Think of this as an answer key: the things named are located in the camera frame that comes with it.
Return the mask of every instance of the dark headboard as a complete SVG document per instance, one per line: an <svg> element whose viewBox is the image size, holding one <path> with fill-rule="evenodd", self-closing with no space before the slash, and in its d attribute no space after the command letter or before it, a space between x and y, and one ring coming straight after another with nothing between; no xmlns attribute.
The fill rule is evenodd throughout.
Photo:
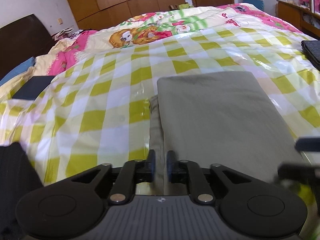
<svg viewBox="0 0 320 240"><path fill-rule="evenodd" d="M55 41L34 15L0 29L0 79L31 57L47 54Z"/></svg>

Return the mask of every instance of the bed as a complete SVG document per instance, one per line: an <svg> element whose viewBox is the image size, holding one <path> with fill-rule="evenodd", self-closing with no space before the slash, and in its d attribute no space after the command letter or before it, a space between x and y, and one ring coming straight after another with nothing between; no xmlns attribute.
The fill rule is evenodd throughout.
<svg viewBox="0 0 320 240"><path fill-rule="evenodd" d="M37 58L57 76L34 102L11 99L23 74L0 88L0 143L19 141L46 185L145 159L148 100L163 76L249 71L294 138L320 135L319 72L301 52L313 38L253 5L149 13L78 39Z"/></svg>

